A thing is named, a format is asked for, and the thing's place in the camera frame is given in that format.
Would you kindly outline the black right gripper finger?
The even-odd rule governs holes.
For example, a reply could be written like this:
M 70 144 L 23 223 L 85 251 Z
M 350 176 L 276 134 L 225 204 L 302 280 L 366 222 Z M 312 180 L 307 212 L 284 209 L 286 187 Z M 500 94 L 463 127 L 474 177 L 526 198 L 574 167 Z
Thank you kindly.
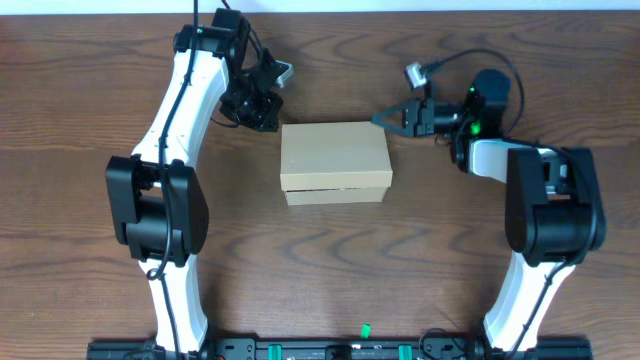
M 396 104 L 391 106 L 390 108 L 376 113 L 372 116 L 373 120 L 403 120 L 405 115 L 405 110 L 407 108 L 407 102 L 402 102 L 400 104 Z
M 380 126 L 385 131 L 389 131 L 397 135 L 404 135 L 406 133 L 405 127 L 403 124 L 396 125 L 388 121 L 386 116 L 373 116 L 371 118 L 371 123 L 374 125 Z

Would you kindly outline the brown cardboard box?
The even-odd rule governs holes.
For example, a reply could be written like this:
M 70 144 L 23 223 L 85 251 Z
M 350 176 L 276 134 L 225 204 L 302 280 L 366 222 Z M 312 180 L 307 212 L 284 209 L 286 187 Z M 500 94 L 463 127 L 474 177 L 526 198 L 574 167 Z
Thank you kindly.
M 290 206 L 380 202 L 392 178 L 386 136 L 379 126 L 282 126 L 280 183 Z

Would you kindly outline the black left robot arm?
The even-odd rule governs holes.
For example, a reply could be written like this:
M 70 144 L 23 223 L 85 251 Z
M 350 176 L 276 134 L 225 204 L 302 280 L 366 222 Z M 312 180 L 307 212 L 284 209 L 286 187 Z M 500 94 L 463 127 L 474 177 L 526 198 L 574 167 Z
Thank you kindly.
M 197 177 L 201 146 L 215 111 L 229 128 L 279 128 L 283 101 L 275 90 L 293 67 L 271 55 L 240 11 L 221 7 L 208 26 L 184 25 L 173 51 L 153 123 L 129 156 L 112 157 L 105 170 L 115 236 L 145 273 L 157 333 L 141 343 L 92 343 L 90 359 L 211 357 L 197 273 L 209 227 Z

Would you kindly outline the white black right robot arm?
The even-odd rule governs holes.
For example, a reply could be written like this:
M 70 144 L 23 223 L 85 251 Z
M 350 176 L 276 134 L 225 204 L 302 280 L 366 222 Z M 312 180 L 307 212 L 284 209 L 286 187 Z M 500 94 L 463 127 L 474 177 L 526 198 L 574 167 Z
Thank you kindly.
M 604 241 L 606 222 L 593 155 L 508 137 L 502 128 L 510 79 L 478 72 L 460 103 L 432 96 L 433 66 L 410 64 L 404 75 L 424 96 L 372 117 L 373 124 L 410 138 L 442 136 L 464 173 L 505 186 L 504 229 L 511 249 L 499 295 L 482 332 L 460 344 L 458 359 L 590 359 L 588 340 L 539 338 L 538 330 L 562 282 Z

